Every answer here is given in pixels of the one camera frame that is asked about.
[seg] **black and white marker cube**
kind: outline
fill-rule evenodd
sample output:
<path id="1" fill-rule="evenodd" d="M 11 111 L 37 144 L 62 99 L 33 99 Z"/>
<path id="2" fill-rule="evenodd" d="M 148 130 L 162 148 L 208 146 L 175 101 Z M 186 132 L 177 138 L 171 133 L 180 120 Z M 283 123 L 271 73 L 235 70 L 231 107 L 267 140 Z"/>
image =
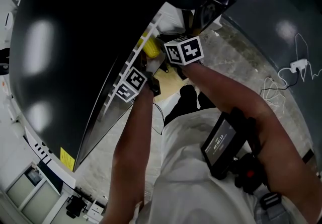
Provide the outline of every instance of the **black and white marker cube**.
<path id="1" fill-rule="evenodd" d="M 125 77 L 116 94 L 123 101 L 129 102 L 142 90 L 147 78 L 135 67 L 131 67 L 130 72 Z"/>
<path id="2" fill-rule="evenodd" d="M 165 43 L 169 61 L 187 65 L 204 57 L 199 37 L 182 36 Z"/>

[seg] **white plug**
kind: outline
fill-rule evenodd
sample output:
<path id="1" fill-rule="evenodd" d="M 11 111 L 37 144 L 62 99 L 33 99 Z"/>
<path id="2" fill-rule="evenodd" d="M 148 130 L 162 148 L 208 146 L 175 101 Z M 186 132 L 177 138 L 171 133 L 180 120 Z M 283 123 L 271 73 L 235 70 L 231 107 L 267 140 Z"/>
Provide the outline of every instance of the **white plug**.
<path id="1" fill-rule="evenodd" d="M 307 59 L 303 58 L 298 61 L 294 61 L 291 63 L 291 72 L 296 73 L 296 69 L 298 68 L 300 72 L 305 69 L 307 66 Z"/>

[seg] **person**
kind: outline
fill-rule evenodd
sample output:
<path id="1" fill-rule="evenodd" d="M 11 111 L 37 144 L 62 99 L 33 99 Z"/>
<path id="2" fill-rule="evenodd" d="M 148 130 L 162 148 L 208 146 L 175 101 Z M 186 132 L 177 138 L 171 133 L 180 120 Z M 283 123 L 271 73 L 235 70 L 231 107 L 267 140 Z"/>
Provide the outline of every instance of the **person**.
<path id="1" fill-rule="evenodd" d="M 144 205 L 153 93 L 148 86 L 142 89 L 114 151 L 102 223 L 256 223 L 258 199 L 237 188 L 230 173 L 223 180 L 213 178 L 200 150 L 220 112 L 230 113 L 234 107 L 246 118 L 256 119 L 262 148 L 258 159 L 270 191 L 282 195 L 290 223 L 316 223 L 322 208 L 321 181 L 304 164 L 266 102 L 249 88 L 199 63 L 182 69 L 213 104 L 203 99 L 205 109 L 198 110 L 192 86 L 181 89 L 181 98 L 163 129 L 160 175 L 151 201 Z"/>

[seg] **black pants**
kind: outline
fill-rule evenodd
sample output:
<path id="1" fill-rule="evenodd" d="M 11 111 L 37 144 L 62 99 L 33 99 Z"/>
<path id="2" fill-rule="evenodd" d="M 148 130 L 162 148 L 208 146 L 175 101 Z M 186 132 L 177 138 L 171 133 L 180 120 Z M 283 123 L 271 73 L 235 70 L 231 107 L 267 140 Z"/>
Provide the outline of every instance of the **black pants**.
<path id="1" fill-rule="evenodd" d="M 208 99 L 206 95 L 200 93 L 198 101 L 200 109 L 197 108 L 197 93 L 192 85 L 183 86 L 180 89 L 180 99 L 174 106 L 173 110 L 165 119 L 165 126 L 169 124 L 176 117 L 196 112 L 198 110 L 215 108 L 216 106 Z"/>

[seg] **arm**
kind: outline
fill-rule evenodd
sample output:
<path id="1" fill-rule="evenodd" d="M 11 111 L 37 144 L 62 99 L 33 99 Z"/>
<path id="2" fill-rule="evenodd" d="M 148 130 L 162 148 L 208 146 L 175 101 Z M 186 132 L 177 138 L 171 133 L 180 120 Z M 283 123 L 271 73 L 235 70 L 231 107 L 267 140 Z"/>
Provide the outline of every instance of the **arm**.
<path id="1" fill-rule="evenodd" d="M 293 142 L 271 108 L 251 89 L 197 63 L 184 74 L 216 105 L 230 113 L 233 107 L 256 119 L 264 165 L 271 191 L 288 197 L 309 223 L 316 223 L 322 207 L 322 185 L 304 164 Z"/>
<path id="2" fill-rule="evenodd" d="M 144 86 L 136 97 L 116 145 L 104 223 L 129 223 L 135 205 L 144 202 L 145 170 L 150 154 L 153 92 Z"/>

